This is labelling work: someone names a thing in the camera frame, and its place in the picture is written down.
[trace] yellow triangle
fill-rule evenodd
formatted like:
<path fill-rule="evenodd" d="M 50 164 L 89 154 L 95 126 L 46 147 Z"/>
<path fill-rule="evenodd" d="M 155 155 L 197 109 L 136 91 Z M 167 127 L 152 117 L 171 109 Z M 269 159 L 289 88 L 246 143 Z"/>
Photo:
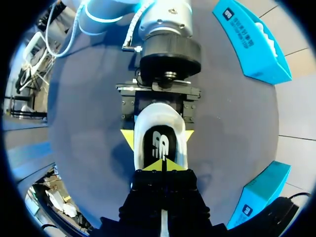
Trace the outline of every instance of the yellow triangle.
<path fill-rule="evenodd" d="M 122 132 L 125 140 L 129 144 L 129 146 L 131 147 L 131 149 L 134 150 L 134 130 L 121 129 L 121 132 Z M 186 131 L 187 142 L 193 133 L 194 133 L 194 130 L 187 130 Z"/>
<path fill-rule="evenodd" d="M 188 142 L 189 138 L 191 137 L 192 133 L 194 133 L 194 130 L 187 130 L 186 131 L 187 142 Z"/>
<path fill-rule="evenodd" d="M 185 170 L 182 166 L 176 164 L 175 162 L 167 159 L 167 171 L 172 170 Z"/>
<path fill-rule="evenodd" d="M 134 150 L 134 130 L 120 130 L 132 150 Z"/>
<path fill-rule="evenodd" d="M 151 164 L 150 166 L 147 166 L 143 170 L 151 171 L 151 170 L 157 170 L 157 171 L 162 171 L 162 159 L 159 159 L 155 163 Z"/>

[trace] screw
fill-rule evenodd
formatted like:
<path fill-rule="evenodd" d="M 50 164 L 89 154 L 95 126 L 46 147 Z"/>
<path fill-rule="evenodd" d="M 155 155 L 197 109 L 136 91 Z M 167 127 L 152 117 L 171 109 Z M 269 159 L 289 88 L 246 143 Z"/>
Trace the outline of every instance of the screw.
<path fill-rule="evenodd" d="M 177 10 L 176 9 L 170 9 L 168 12 L 170 12 L 171 14 L 178 14 Z"/>

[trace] new balance logo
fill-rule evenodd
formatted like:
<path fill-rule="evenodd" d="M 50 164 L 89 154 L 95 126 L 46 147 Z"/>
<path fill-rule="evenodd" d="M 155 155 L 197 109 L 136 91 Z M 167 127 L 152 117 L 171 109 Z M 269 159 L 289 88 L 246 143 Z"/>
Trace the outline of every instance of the new balance logo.
<path fill-rule="evenodd" d="M 153 157 L 165 160 L 169 154 L 169 140 L 167 136 L 155 131 L 153 133 L 153 146 L 155 146 L 153 148 Z"/>

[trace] cable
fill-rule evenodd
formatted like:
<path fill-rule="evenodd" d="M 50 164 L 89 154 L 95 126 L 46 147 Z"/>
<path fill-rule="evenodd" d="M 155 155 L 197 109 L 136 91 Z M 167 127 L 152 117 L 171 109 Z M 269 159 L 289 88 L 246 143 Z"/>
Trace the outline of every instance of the cable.
<path fill-rule="evenodd" d="M 45 224 L 45 225 L 41 226 L 42 230 L 44 230 L 46 227 L 54 227 L 54 228 L 58 229 L 55 225 L 51 225 L 51 224 Z"/>
<path fill-rule="evenodd" d="M 71 48 L 71 46 L 73 45 L 74 43 L 74 40 L 75 40 L 75 35 L 76 35 L 76 31 L 77 31 L 77 26 L 78 26 L 78 22 L 79 22 L 79 17 L 80 17 L 80 14 L 81 14 L 81 11 L 83 9 L 83 7 L 85 6 L 87 0 L 83 0 L 81 3 L 80 3 L 80 6 L 76 12 L 76 16 L 75 16 L 75 20 L 74 20 L 74 24 L 73 24 L 73 31 L 71 33 L 71 37 L 70 37 L 70 41 L 68 43 L 68 46 L 67 48 L 62 52 L 62 53 L 55 53 L 51 50 L 51 48 L 49 47 L 49 44 L 48 44 L 48 28 L 49 28 L 49 25 L 50 25 L 50 21 L 51 21 L 51 18 L 52 18 L 52 15 L 53 15 L 53 12 L 54 12 L 54 9 L 55 9 L 55 6 L 57 4 L 57 2 L 55 2 L 53 5 L 52 5 L 52 8 L 51 8 L 51 11 L 50 11 L 50 14 L 49 14 L 49 17 L 48 17 L 48 22 L 47 22 L 47 26 L 46 26 L 46 33 L 45 33 L 45 43 L 46 43 L 46 48 L 48 50 L 48 52 L 53 55 L 54 57 L 56 58 L 60 58 L 60 57 L 63 57 L 66 55 L 66 53 L 69 51 L 69 49 Z"/>
<path fill-rule="evenodd" d="M 298 193 L 298 194 L 294 194 L 293 196 L 290 196 L 288 199 L 292 200 L 292 198 L 296 198 L 298 196 L 308 196 L 311 197 L 312 195 L 310 193 Z"/>
<path fill-rule="evenodd" d="M 136 12 L 136 14 L 133 16 L 132 21 L 129 24 L 128 27 L 128 31 L 126 34 L 126 38 L 125 41 L 123 43 L 122 48 L 127 47 L 127 46 L 131 46 L 132 44 L 132 40 L 133 40 L 133 33 L 136 27 L 136 24 L 138 22 L 138 20 L 140 19 L 140 17 L 142 16 L 142 14 L 155 2 L 155 0 L 147 0 L 146 3 L 144 3 L 140 9 L 138 9 L 138 11 Z"/>

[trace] black label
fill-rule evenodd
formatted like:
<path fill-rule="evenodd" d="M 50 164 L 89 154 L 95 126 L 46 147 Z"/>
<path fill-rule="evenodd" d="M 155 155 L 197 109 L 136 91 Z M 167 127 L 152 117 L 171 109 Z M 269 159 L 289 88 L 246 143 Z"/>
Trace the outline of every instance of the black label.
<path fill-rule="evenodd" d="M 224 11 L 223 16 L 225 17 L 227 21 L 229 21 L 234 16 L 234 12 L 228 7 Z"/>
<path fill-rule="evenodd" d="M 252 208 L 248 205 L 243 206 L 242 212 L 246 215 L 246 216 L 250 216 L 252 213 Z"/>

